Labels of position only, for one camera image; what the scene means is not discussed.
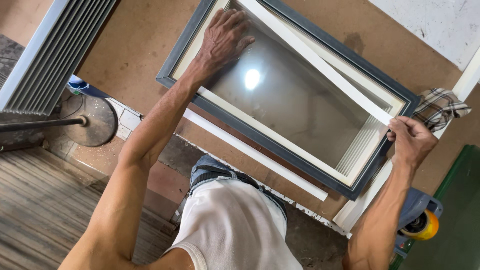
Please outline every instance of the hand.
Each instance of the hand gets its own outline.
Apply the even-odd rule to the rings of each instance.
[[[238,59],[242,51],[255,42],[252,36],[241,38],[251,22],[245,21],[246,12],[218,10],[205,30],[204,42],[195,57],[194,69],[206,79],[228,62]]]
[[[422,123],[405,116],[390,120],[388,140],[396,142],[392,162],[417,169],[428,153],[437,145],[438,139]]]

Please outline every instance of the man's right arm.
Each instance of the man's right arm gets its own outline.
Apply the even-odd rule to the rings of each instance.
[[[438,143],[422,123],[408,117],[392,119],[388,127],[392,130],[388,139],[396,141],[393,169],[348,243],[344,269],[388,269],[400,212],[413,176]]]

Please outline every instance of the white tank top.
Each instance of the white tank top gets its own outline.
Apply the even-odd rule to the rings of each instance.
[[[215,180],[187,199],[169,248],[190,254],[196,270],[302,269],[285,243],[282,211],[253,186]]]

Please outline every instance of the metal louver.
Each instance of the metal louver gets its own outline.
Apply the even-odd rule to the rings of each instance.
[[[116,0],[55,0],[0,90],[0,112],[50,115]]]

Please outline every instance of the plaid cloth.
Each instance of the plaid cloth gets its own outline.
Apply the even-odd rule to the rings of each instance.
[[[449,120],[469,114],[472,108],[447,89],[433,88],[419,95],[420,105],[412,118],[423,122],[432,132],[447,126]]]

